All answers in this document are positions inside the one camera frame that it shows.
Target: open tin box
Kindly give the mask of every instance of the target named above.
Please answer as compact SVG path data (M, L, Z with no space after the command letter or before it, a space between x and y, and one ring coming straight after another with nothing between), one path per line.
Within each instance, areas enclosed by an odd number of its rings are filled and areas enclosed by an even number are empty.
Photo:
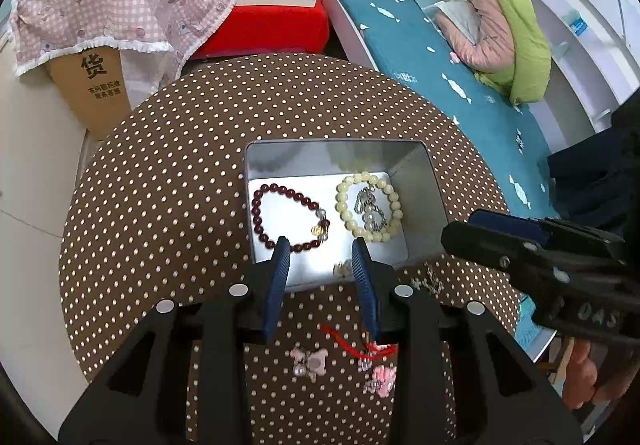
M249 241L254 262L270 259L254 232L251 200L262 184L277 183L301 192L326 210L331 221L328 239L320 247L292 253L287 291L309 289L339 281L334 265L351 257L353 236L335 210L336 187L345 176L364 170L384 177L399 194L404 216L401 227L386 243L368 243L371 258L394 268L423 263L443 252L440 234L447 216L426 146L409 140L259 140L244 149L244 179ZM364 223L354 212L354 203L364 183L348 190L347 205L359 226ZM391 219L385 194L376 189L376 204ZM260 205L262 226L270 239L284 235L291 245L312 241L316 213L284 195L266 193Z

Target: metal screw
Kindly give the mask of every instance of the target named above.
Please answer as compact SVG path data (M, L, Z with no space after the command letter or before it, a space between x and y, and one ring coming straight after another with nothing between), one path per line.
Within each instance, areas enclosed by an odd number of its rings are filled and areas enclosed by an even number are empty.
M175 307L174 301L171 299L162 299L158 304L156 304L156 310L158 313L169 313L173 311Z
M394 292L398 297L411 297L414 294L414 289L408 284L398 284L394 288Z
M241 282L232 284L231 287L229 287L229 293L234 297L242 297L242 295L246 295L248 291L249 287Z
M484 313L484 304L478 302L477 300L473 300L466 305L466 309L473 315L482 315Z

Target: brown polka dot fabric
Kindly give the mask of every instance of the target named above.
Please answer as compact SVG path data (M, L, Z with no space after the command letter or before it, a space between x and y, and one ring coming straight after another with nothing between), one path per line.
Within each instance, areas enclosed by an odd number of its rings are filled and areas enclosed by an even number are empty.
M60 255L71 345L91 379L161 298L203 301L242 281L250 259L244 146L265 138L403 138L426 142L450 220L477 208L507 212L491 172L449 118L373 70L312 54L239 58L197 70L143 102L95 155L75 192ZM476 299L513 332L516 291L504 274L441 255L430 263L443 303ZM426 267L398 270L401 282ZM245 348L255 443L386 442L393 395L363 393L371 371L319 330L358 349L353 284L287 294L274 342ZM292 374L289 351L326 348L327 374ZM197 433L198 345L189 386L188 437ZM446 347L444 374L450 377ZM395 357L386 359L393 365ZM443 403L454 422L452 388Z

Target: red beaded bracelet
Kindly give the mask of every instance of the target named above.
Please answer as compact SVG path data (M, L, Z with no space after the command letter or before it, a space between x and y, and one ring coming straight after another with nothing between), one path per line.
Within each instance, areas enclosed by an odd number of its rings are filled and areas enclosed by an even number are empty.
M260 199L266 192L277 192L278 194L284 194L287 198L299 201L305 207L308 207L309 210L315 211L316 216L319 218L318 224L316 225L318 228L316 229L316 227L314 227L312 229L314 235L316 235L316 231L318 232L318 238L307 243L292 245L292 247L290 247L291 251L300 252L303 250L311 250L311 248L318 248L323 241L327 240L327 232L329 231L331 222L326 218L326 211L321 209L317 202L311 201L301 192L287 189L284 185L278 185L277 183L272 183L271 185L263 184L260 185L259 190L254 192L254 199L251 201L251 213L254 215L254 232L259 234L258 239L264 243L265 247L274 248L276 246L276 243L272 239L269 239L269 236L264 232L262 218L260 218L260 205L262 204Z

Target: pink jacket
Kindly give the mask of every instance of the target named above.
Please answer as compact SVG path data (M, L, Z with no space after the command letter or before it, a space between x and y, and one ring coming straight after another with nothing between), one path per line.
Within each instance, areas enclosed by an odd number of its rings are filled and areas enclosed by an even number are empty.
M497 0L468 0L480 15L480 42L474 46L442 12L435 21L460 60L472 69L494 73L515 62L513 36Z

